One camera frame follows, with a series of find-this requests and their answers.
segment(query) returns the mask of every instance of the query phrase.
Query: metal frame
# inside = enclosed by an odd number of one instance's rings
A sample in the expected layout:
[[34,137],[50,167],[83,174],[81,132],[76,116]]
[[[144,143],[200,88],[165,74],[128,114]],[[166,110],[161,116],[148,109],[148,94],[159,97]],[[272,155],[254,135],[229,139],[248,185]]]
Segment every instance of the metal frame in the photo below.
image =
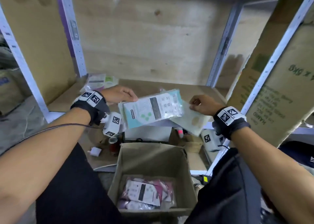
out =
[[[72,0],[61,0],[63,4],[63,9],[65,12],[67,25],[69,32],[71,34],[71,42],[74,49],[75,57],[76,57],[76,65],[75,70],[77,72],[78,77],[81,77],[87,73],[86,66],[85,66],[85,60],[83,55],[83,50],[80,43],[80,36],[78,32],[78,27],[76,23],[75,13],[73,9],[73,3]],[[226,53],[228,51],[228,48],[230,46],[230,43],[232,41],[232,37],[234,35],[234,32],[236,30],[236,27],[239,22],[239,18],[241,15],[241,11],[244,5],[251,5],[251,4],[257,4],[262,2],[269,2],[273,0],[225,0],[229,2],[234,2],[234,6],[232,7],[232,10],[230,12],[226,28],[223,32],[223,36],[218,48],[218,52],[216,54],[214,64],[212,67],[212,70],[210,71],[210,75],[208,78],[208,81],[206,83],[207,86],[215,87],[215,84],[217,82],[217,79],[219,77],[219,74],[222,70],[222,64],[224,63],[224,60],[226,58]],[[297,27],[299,26],[300,22],[304,18],[306,12],[308,11],[310,5],[313,3],[314,0],[304,0],[302,5],[300,6],[298,12],[296,13],[295,17],[293,18],[291,24],[289,25],[285,35],[281,39],[279,45],[277,46],[276,50],[274,51],[272,57],[270,58],[268,64],[266,65],[264,71],[262,72],[260,78],[258,79],[256,85],[254,86],[251,94],[249,95],[249,98],[247,99],[243,109],[241,112],[243,114],[246,114],[249,107],[252,105],[253,100],[255,99],[257,93],[260,91],[261,86],[264,84],[267,76],[269,75],[271,69],[276,64],[277,60],[279,59],[280,55],[282,54],[283,50],[285,49],[286,45],[288,44],[289,40],[293,36],[294,32],[296,31]],[[47,105],[45,104],[45,101],[37,87],[37,84],[30,72],[30,69],[23,57],[23,54],[17,44],[17,41],[14,38],[14,35],[10,29],[10,26],[5,18],[5,15],[2,11],[2,8],[0,6],[0,30],[2,31],[4,38],[6,39],[20,69],[23,73],[27,84],[29,85],[45,119],[50,123],[54,119],[58,118],[63,112],[50,112],[47,108]],[[162,124],[155,124],[155,125],[163,125],[168,126],[173,124],[168,123],[162,123]],[[208,122],[204,128],[212,129],[211,122]],[[295,132],[295,134],[300,134],[300,132],[304,132],[309,134],[311,128],[298,128]],[[229,140],[226,140],[224,142],[224,145],[229,145]],[[214,166],[218,163],[219,159],[225,154],[226,149],[221,150],[216,158],[214,159],[213,163],[210,166],[210,169],[207,171],[207,175],[211,175],[212,170]]]

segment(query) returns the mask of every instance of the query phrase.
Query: black cable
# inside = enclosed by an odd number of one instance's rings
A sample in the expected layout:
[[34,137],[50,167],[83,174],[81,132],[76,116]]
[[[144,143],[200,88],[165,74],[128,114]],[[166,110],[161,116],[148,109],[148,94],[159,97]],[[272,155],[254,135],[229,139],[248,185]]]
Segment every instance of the black cable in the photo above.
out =
[[38,135],[38,134],[40,134],[40,133],[42,133],[42,132],[44,132],[44,131],[49,131],[49,130],[52,130],[52,129],[54,129],[54,128],[63,127],[63,126],[84,126],[84,127],[94,128],[94,129],[102,129],[102,127],[93,127],[93,126],[83,125],[83,124],[79,124],[79,123],[66,123],[66,124],[61,124],[61,125],[57,125],[57,126],[51,126],[51,127],[48,127],[48,128],[46,128],[46,129],[44,129],[44,130],[41,130],[41,131],[39,131],[39,132],[36,132],[35,134],[32,134],[32,135],[30,135],[30,136],[28,136],[28,137],[22,139],[21,141],[19,141],[19,142],[16,143],[15,145],[13,145],[13,146],[9,147],[8,149],[6,149],[1,155],[3,155],[5,152],[7,152],[9,149],[11,149],[12,147],[16,146],[17,144],[19,144],[19,143],[21,143],[21,142],[23,142],[23,141],[25,141],[25,140],[27,140],[27,139],[29,139],[29,138],[35,136],[35,135]]
[[[227,148],[228,150],[230,149],[229,147],[225,146],[225,145],[219,145],[218,147],[225,147]],[[238,160],[236,159],[235,155],[233,156],[233,158],[235,159],[235,162],[239,168],[239,171],[240,171],[240,174],[241,174],[241,177],[242,177],[242,182],[243,182],[243,191],[244,191],[244,197],[245,197],[245,209],[246,209],[246,223],[248,224],[249,223],[249,208],[248,208],[248,203],[247,203],[247,194],[246,194],[246,188],[245,188],[245,182],[244,182],[244,176],[243,176],[243,173],[242,173],[242,169],[240,167],[240,164],[238,162]]]

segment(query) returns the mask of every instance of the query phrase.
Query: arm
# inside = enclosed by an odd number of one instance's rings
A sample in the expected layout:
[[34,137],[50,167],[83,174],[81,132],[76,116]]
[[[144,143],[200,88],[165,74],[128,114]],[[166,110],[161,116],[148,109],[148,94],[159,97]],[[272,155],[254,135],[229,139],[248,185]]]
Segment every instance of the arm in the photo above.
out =
[[[206,95],[194,96],[190,103],[192,110],[210,116],[224,107]],[[282,216],[289,223],[314,223],[314,177],[248,127],[231,139]]]
[[[106,101],[136,101],[131,89],[115,86],[102,91]],[[88,125],[90,115],[73,108],[50,126]],[[45,190],[71,153],[85,127],[65,126],[45,131],[11,148],[0,157],[0,223],[15,223]]]

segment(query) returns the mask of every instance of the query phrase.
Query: pink and white package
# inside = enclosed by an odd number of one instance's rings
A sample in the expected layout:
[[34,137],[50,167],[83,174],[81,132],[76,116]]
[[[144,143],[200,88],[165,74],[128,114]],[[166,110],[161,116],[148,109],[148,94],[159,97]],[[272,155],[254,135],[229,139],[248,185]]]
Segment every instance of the pink and white package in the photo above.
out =
[[131,210],[169,209],[175,205],[171,182],[128,178],[119,208]]

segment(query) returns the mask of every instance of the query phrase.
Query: wrist-mounted device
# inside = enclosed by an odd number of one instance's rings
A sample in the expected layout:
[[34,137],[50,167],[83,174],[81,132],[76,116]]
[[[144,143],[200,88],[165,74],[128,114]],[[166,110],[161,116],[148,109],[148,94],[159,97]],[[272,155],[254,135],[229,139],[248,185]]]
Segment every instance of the wrist-mounted device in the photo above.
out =
[[110,112],[104,96],[98,91],[85,92],[76,98],[70,109],[79,107],[90,114],[89,125],[99,125],[105,112]]
[[213,128],[217,135],[223,135],[231,140],[231,134],[243,127],[251,127],[242,115],[234,107],[224,107],[217,111],[214,116]]

